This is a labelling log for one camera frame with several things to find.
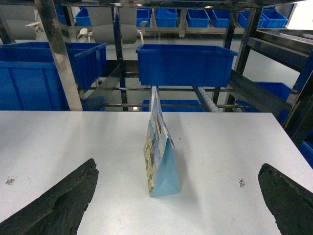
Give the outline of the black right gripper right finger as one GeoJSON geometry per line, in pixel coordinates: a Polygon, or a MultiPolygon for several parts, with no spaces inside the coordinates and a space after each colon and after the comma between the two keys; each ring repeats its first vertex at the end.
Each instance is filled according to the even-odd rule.
{"type": "Polygon", "coordinates": [[[313,193],[269,164],[263,164],[258,182],[265,204],[283,235],[313,233],[313,193]]]}

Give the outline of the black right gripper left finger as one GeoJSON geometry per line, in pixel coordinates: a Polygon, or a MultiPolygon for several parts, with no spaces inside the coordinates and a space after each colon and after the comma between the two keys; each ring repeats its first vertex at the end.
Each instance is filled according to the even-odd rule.
{"type": "Polygon", "coordinates": [[[2,235],[75,235],[95,193],[99,171],[88,159],[39,198],[1,222],[2,235]]]}

